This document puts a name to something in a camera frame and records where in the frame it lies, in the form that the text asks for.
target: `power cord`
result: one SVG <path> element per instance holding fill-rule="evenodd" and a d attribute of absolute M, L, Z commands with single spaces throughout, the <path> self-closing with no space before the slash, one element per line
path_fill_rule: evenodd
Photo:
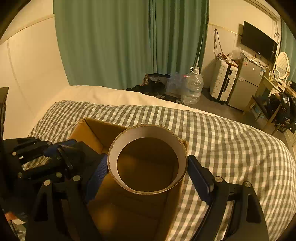
<path fill-rule="evenodd" d="M 222 53 L 219 53 L 219 54 L 218 54 L 218 48 L 217 48 L 217 42 L 216 42 L 216 34 L 217 34 L 217 37 L 218 37 L 220 50 L 222 52 Z M 216 28 L 214 30 L 214 54 L 215 54 L 216 59 L 224 59 L 224 57 L 223 57 L 224 54 L 223 54 L 223 50 L 222 50 L 222 47 L 221 47 L 218 30 Z"/>
<path fill-rule="evenodd" d="M 257 58 L 256 58 L 256 55 L 257 55 L 257 52 L 255 52 L 255 60 L 256 62 L 263 67 L 263 69 L 267 69 L 267 67 L 269 66 L 269 61 L 268 61 L 268 64 L 266 66 L 262 65 L 260 62 L 261 62 L 261 55 L 260 55 L 260 59 L 259 61 L 257 61 Z"/>
<path fill-rule="evenodd" d="M 274 20 L 274 39 L 275 39 L 275 37 L 277 38 L 277 41 L 276 41 L 277 44 L 279 44 L 279 37 L 280 36 L 281 35 L 278 30 L 277 21 Z"/>

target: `water bottle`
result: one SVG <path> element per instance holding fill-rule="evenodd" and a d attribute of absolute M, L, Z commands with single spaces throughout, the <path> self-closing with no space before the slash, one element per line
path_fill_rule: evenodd
<path fill-rule="evenodd" d="M 181 102 L 184 105 L 196 104 L 200 100 L 203 87 L 203 79 L 200 69 L 191 67 L 191 73 L 186 76 L 183 82 Z"/>

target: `white suitcase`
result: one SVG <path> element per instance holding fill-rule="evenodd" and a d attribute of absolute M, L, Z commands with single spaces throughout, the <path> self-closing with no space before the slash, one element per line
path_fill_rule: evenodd
<path fill-rule="evenodd" d="M 216 62 L 210 94 L 216 100 L 227 101 L 237 75 L 237 67 L 227 64 L 224 60 Z"/>

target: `refrigerator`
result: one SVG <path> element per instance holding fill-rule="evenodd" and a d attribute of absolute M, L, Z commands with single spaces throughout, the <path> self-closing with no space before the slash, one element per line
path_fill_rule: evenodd
<path fill-rule="evenodd" d="M 245 110 L 252 95 L 255 95 L 261 82 L 264 70 L 255 63 L 242 58 L 234 82 L 234 87 L 228 98 L 228 105 L 239 110 Z"/>

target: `gray and white plaid blanket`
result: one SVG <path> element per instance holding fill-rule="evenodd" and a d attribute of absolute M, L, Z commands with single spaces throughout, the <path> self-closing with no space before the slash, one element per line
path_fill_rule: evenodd
<path fill-rule="evenodd" d="M 90 117 L 110 123 L 134 126 L 157 124 L 189 142 L 193 154 L 214 176 L 241 184 L 250 181 L 257 193 L 266 219 L 270 241 L 276 240 L 296 212 L 296 169 L 282 141 L 251 126 L 222 117 L 160 106 L 107 106 L 89 102 L 54 103 L 31 131 L 30 136 L 53 143 L 69 138 L 81 118 Z M 37 159 L 24 169 L 46 162 Z M 170 233 L 170 240 L 190 240 L 204 217 L 202 202 L 185 176 L 182 200 Z M 225 234 L 231 214 L 226 209 L 216 240 Z"/>

